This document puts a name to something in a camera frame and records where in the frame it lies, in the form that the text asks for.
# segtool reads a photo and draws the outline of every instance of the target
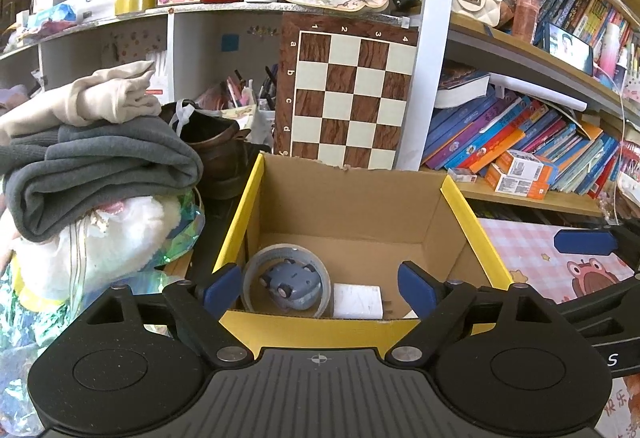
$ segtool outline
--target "gray sweater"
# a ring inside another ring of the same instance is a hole
[[[164,121],[138,117],[12,139],[0,146],[1,174],[16,228],[39,243],[97,206],[187,192],[202,177],[202,161]]]

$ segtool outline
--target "chessboard border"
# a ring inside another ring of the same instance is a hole
[[[273,147],[276,154],[285,157],[291,156],[289,148],[291,148],[293,97],[296,88],[300,32],[345,34],[387,43],[418,45],[418,30],[415,28],[402,28],[344,16],[285,12],[282,15],[281,32]]]

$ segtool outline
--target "purple book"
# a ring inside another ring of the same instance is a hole
[[[447,144],[446,147],[443,147],[439,152],[433,155],[433,157],[427,160],[425,165],[430,169],[440,169],[444,163],[460,149],[460,147],[464,147],[467,142],[478,135],[482,128],[505,111],[515,100],[516,94],[512,91],[508,91],[505,94],[504,99],[498,100],[496,104],[480,115],[478,119],[472,122],[467,129],[453,139],[450,144]]]

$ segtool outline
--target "pink checkered mat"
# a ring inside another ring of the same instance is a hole
[[[633,275],[615,255],[561,254],[554,247],[560,229],[502,220],[480,223],[516,283],[528,283],[544,297],[562,303]],[[640,424],[640,375],[615,378],[596,430],[604,438],[636,438]]]

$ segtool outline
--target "ribbed gray panel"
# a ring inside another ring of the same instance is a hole
[[[42,438],[63,438],[48,432]],[[418,371],[372,350],[266,350],[213,376],[183,415],[140,438],[497,438],[453,414]],[[568,438],[596,438],[582,430]]]

